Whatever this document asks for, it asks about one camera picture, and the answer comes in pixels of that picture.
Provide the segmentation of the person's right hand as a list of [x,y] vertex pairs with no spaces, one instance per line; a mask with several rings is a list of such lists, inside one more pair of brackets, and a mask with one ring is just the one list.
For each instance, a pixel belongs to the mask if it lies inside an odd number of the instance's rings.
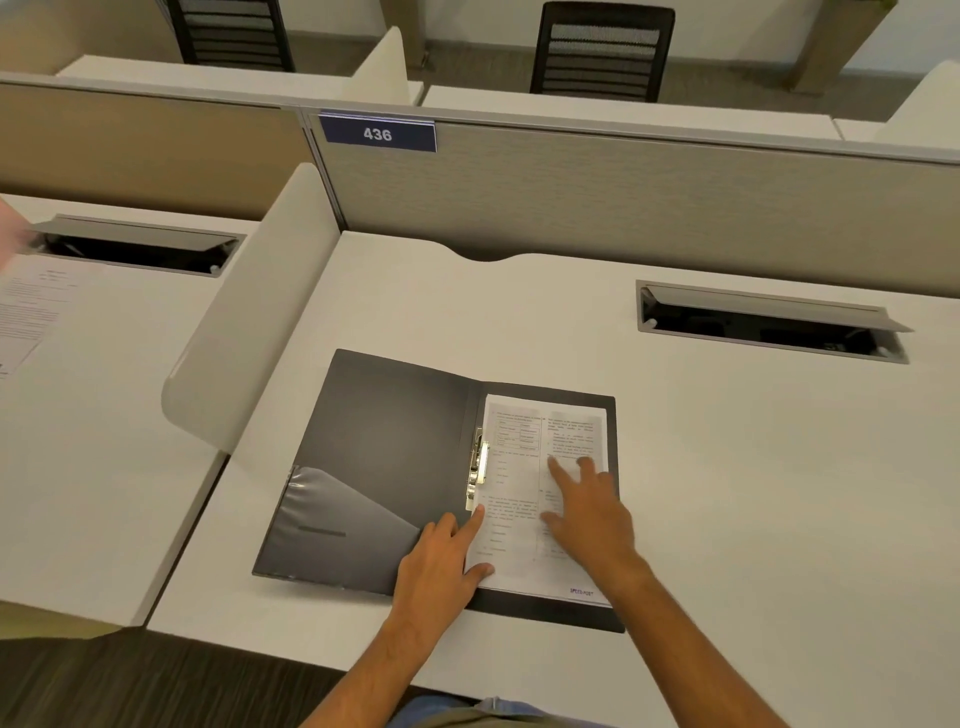
[[580,475],[573,477],[553,456],[547,457],[546,464],[561,498],[562,510],[555,513],[574,522],[571,535],[552,537],[614,603],[631,578],[646,567],[636,550],[632,516],[618,497],[615,480],[602,471],[603,496],[582,501],[576,492]]

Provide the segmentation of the person's left hand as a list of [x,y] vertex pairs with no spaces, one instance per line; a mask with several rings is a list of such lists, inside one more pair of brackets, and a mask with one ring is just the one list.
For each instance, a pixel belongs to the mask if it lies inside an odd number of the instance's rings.
[[412,551],[402,559],[390,615],[410,615],[448,623],[461,615],[479,588],[464,583],[469,550],[485,519],[475,507],[465,525],[450,513],[423,528]]

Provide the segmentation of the printed white paper sheet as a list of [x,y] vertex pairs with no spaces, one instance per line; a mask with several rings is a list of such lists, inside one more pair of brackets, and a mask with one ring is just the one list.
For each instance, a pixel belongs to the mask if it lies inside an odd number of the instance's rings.
[[608,608],[609,601],[542,520],[562,515],[564,501],[552,477],[554,458],[573,480],[578,460],[589,457],[608,471],[607,411],[601,407],[489,394],[482,424],[483,481],[472,504],[484,509],[465,567],[490,564],[483,588],[529,598]]

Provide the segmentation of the person's right forearm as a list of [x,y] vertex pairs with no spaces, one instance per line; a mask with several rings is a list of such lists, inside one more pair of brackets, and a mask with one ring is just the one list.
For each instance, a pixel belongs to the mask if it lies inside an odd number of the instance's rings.
[[625,625],[678,728],[790,728],[638,554],[590,572]]

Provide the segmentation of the person's left forearm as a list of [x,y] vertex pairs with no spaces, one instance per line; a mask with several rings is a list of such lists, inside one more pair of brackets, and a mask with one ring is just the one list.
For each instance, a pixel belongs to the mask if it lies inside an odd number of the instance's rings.
[[386,728],[448,622],[391,614],[298,728]]

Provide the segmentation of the metal folder clip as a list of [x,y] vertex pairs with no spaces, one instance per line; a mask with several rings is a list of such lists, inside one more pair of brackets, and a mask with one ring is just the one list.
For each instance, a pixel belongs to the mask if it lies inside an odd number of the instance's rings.
[[476,506],[477,490],[486,480],[489,454],[490,443],[486,440],[484,428],[477,427],[474,430],[465,486],[464,507],[470,513],[474,512]]

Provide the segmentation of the person's blue jeans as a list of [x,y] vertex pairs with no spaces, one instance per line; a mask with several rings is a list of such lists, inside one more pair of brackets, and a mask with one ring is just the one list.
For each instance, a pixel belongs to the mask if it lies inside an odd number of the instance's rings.
[[480,701],[423,694],[399,708],[386,728],[613,728],[500,697]]

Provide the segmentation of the open black document folder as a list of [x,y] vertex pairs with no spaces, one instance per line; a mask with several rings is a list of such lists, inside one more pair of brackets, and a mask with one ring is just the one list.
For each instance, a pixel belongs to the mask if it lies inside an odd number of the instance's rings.
[[[254,561],[258,577],[391,596],[424,528],[473,513],[466,486],[488,395],[606,410],[608,472],[618,476],[617,402],[590,394],[471,379],[339,348]],[[477,588],[468,608],[623,633],[602,608]]]

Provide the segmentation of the grey fabric partition panel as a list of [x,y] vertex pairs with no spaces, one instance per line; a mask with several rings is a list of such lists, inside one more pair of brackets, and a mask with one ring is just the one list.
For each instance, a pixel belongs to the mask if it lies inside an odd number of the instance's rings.
[[[438,151],[331,144],[321,112],[432,120]],[[376,103],[300,116],[352,232],[960,299],[960,151]]]

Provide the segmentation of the curved beige desk divider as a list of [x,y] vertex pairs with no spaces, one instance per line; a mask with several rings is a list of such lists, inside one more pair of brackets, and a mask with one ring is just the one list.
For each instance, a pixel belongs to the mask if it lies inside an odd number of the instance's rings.
[[299,164],[232,256],[163,384],[172,425],[234,453],[340,237],[320,171]]
[[391,26],[350,77],[358,88],[383,87],[407,91],[405,48],[402,30]]
[[960,61],[927,73],[872,142],[960,152]]

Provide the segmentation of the blue number sign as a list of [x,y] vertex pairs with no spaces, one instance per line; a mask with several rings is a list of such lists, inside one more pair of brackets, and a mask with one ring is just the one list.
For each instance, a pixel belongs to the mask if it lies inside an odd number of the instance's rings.
[[436,154],[438,140],[432,120],[370,116],[333,111],[318,114],[328,143]]

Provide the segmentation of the black mesh office chair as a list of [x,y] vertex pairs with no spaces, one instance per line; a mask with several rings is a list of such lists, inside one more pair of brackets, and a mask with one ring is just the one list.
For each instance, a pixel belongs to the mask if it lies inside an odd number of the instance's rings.
[[665,6],[546,2],[530,93],[657,103],[675,23]]
[[280,0],[160,0],[187,65],[296,72]]

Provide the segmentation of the tan table leg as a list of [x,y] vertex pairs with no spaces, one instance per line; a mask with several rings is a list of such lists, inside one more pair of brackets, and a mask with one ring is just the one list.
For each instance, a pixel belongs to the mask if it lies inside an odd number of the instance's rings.
[[387,30],[399,30],[406,67],[434,70],[426,39],[426,0],[378,0],[378,3]]
[[822,95],[837,80],[899,0],[821,0],[786,91]]

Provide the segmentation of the loose printed paper sheet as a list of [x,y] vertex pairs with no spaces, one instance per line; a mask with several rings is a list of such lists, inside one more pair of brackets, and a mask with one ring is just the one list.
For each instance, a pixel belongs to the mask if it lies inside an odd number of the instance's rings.
[[0,382],[6,381],[74,309],[104,265],[43,254],[18,255],[0,273]]

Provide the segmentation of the tan partition panel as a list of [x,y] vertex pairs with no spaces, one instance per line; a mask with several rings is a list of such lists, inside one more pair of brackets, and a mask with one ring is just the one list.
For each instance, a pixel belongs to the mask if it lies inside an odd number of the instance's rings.
[[0,193],[258,221],[303,164],[282,103],[0,73]]

